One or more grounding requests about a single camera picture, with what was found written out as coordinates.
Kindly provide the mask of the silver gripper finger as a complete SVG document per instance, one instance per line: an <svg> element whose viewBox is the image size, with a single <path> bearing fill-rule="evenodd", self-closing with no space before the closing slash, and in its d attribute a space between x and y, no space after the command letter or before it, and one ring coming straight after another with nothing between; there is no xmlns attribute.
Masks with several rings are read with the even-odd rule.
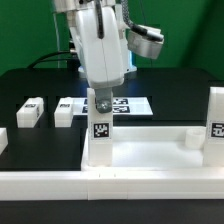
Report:
<svg viewBox="0 0 224 224"><path fill-rule="evenodd" d="M99 113L109 113L112 111L112 89L101 88L95 90L96 109Z"/></svg>

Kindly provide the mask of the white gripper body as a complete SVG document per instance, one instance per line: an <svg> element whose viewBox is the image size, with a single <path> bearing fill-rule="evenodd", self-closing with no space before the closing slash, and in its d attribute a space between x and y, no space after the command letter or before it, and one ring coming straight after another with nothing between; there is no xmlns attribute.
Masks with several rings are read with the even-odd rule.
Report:
<svg viewBox="0 0 224 224"><path fill-rule="evenodd" d="M122 50L115 13L102 8L104 37L98 37L94 8L71 11L68 24L88 84L93 89L111 88L124 82Z"/></svg>

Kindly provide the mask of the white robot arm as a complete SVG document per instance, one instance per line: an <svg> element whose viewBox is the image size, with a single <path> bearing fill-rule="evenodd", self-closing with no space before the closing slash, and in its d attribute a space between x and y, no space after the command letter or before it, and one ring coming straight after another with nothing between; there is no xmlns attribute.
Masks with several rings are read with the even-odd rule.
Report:
<svg viewBox="0 0 224 224"><path fill-rule="evenodd" d="M64 13L89 86L95 90L99 113L112 111L112 88L124 82L131 65L126 25L115 0L53 0Z"/></svg>

